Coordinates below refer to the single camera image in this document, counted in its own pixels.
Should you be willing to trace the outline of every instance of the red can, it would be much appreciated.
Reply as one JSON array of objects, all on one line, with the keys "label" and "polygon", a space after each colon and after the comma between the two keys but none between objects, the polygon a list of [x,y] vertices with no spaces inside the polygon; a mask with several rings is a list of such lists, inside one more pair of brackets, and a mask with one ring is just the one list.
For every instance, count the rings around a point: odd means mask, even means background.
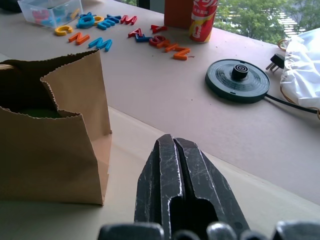
[{"label": "red can", "polygon": [[218,0],[193,0],[189,36],[192,40],[206,43],[211,36]]}]

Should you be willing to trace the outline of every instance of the black cable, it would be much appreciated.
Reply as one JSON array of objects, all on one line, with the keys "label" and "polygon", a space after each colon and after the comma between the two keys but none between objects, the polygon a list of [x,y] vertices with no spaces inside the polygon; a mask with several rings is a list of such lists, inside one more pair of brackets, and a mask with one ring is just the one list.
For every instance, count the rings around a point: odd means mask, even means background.
[{"label": "black cable", "polygon": [[278,103],[287,105],[287,106],[295,108],[295,109],[299,109],[299,110],[302,110],[302,111],[305,111],[305,112],[308,112],[308,113],[312,113],[312,114],[317,114],[318,113],[318,110],[306,108],[306,107],[303,107],[303,106],[299,106],[299,105],[293,104],[293,103],[288,102],[288,101],[283,101],[283,100],[281,100],[279,98],[276,98],[274,96],[270,96],[269,94],[266,94],[265,96],[267,98],[269,98],[269,99],[272,99],[272,100],[278,102]]}]

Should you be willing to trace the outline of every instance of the can label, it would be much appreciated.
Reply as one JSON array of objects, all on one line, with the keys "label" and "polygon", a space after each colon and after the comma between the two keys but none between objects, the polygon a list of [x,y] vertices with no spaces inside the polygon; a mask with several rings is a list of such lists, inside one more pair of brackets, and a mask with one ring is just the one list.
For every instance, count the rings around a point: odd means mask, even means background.
[{"label": "can label", "polygon": [[218,0],[193,0],[189,36],[196,42],[209,41],[214,25]]}]

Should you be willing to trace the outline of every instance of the green foliage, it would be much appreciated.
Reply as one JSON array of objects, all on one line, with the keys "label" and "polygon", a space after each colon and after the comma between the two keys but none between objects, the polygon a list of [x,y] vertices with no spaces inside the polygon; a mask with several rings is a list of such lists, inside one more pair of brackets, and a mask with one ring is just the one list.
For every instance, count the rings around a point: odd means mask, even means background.
[{"label": "green foliage", "polygon": [[133,6],[137,6],[137,0],[122,0],[121,2],[123,2],[125,4],[130,4]]},{"label": "green foliage", "polygon": [[301,29],[320,28],[320,0],[288,0],[284,9],[298,23],[294,26],[298,34]]},{"label": "green foliage", "polygon": [[285,36],[284,27],[277,17],[285,2],[286,0],[222,0],[217,9],[214,26],[276,44]]}]

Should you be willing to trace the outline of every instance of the green object in bag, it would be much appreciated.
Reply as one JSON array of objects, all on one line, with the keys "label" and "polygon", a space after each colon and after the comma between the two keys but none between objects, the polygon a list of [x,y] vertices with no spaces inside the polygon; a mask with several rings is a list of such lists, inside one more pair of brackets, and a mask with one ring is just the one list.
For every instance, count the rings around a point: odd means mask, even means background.
[{"label": "green object in bag", "polygon": [[61,116],[57,111],[48,109],[25,109],[19,112],[20,114],[26,114],[34,118],[49,118],[49,119],[60,119]]}]

